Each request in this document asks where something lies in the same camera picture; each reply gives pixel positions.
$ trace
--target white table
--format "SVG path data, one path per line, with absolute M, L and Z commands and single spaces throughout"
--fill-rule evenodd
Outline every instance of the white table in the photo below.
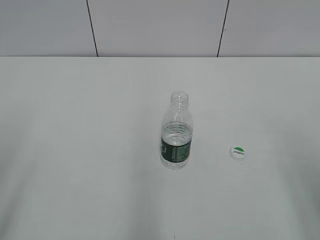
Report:
M 320 58 L 0 58 L 0 239 L 320 239 L 319 88 Z

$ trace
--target white wall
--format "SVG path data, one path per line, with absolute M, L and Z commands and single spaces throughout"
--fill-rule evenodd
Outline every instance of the white wall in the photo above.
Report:
M 0 56 L 215 57 L 227 2 L 0 0 Z M 320 0 L 229 0 L 219 57 L 320 56 L 319 13 Z
M 0 0 L 0 56 L 95 56 L 86 0 Z
M 220 57 L 320 56 L 319 0 L 230 0 Z
M 89 0 L 99 56 L 216 57 L 227 0 Z

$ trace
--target plastic water bottle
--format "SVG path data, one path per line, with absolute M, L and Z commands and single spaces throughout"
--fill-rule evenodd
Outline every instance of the plastic water bottle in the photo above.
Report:
M 194 123 L 189 96 L 175 91 L 161 125 L 161 161 L 170 169 L 181 169 L 189 160 Z

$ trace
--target bottle cap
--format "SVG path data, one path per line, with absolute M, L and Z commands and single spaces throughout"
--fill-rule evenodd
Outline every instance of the bottle cap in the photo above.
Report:
M 240 146 L 233 146 L 230 149 L 230 155 L 234 159 L 244 159 L 247 155 L 246 151 Z

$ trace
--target bottle mouth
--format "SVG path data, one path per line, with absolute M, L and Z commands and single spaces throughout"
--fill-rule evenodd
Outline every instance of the bottle mouth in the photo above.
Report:
M 171 105 L 176 108 L 185 108 L 189 106 L 189 96 L 184 91 L 175 91 L 171 95 Z

